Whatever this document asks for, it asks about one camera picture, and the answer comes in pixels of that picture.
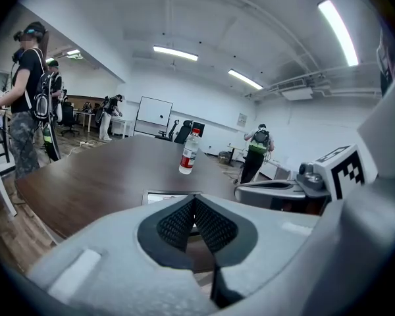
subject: office chair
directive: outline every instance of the office chair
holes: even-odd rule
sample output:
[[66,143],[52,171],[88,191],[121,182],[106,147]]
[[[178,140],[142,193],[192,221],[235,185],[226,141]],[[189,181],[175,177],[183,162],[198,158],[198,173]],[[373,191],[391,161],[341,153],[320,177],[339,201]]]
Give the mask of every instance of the office chair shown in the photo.
[[187,137],[190,135],[190,132],[192,131],[192,123],[192,120],[185,120],[183,122],[183,126],[181,127],[180,132],[174,140],[174,143],[184,144]]
[[68,127],[68,130],[63,130],[61,135],[64,136],[67,132],[71,132],[73,135],[79,134],[78,130],[73,129],[73,126],[78,124],[78,121],[74,119],[72,105],[63,104],[61,111],[63,114],[61,124]]
[[179,122],[180,121],[178,119],[174,121],[174,125],[172,126],[168,137],[165,135],[166,133],[165,131],[159,131],[160,136],[155,136],[155,138],[157,138],[158,140],[168,140],[169,142],[172,142],[172,135],[174,134],[174,129],[176,128]]

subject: white pants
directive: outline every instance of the white pants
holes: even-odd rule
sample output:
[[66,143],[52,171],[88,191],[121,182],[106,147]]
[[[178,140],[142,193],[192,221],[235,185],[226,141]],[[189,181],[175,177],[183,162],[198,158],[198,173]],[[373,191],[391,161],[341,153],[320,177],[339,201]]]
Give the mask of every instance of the white pants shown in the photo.
[[99,139],[109,138],[108,127],[110,126],[111,115],[104,111],[103,118],[101,119],[101,126],[99,127]]

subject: camouflage pants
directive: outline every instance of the camouflage pants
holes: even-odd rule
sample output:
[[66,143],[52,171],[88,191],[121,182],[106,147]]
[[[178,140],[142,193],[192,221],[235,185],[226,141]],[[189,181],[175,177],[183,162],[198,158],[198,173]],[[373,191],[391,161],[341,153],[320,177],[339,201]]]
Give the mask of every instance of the camouflage pants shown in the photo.
[[14,113],[11,120],[11,152],[14,158],[16,179],[22,178],[38,170],[37,152],[32,143],[34,131],[38,122],[32,118],[29,111]]

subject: dark wood tabletop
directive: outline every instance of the dark wood tabletop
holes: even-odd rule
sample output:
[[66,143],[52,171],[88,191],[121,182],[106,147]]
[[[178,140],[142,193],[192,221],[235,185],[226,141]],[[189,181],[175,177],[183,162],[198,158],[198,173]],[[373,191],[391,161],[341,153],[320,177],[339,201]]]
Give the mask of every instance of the dark wood tabletop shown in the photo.
[[144,190],[201,191],[235,200],[234,185],[201,151],[192,173],[180,173],[183,148],[129,137],[61,159],[16,185],[32,211],[62,238],[104,215],[140,206]]

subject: water bottle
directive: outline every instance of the water bottle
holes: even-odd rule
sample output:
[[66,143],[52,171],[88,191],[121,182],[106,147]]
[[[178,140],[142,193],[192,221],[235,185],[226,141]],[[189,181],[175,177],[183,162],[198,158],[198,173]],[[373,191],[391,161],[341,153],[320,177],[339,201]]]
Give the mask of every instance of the water bottle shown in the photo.
[[194,128],[192,133],[187,137],[186,145],[184,146],[182,160],[178,170],[181,173],[189,174],[192,171],[193,164],[195,163],[196,154],[199,149],[200,129]]

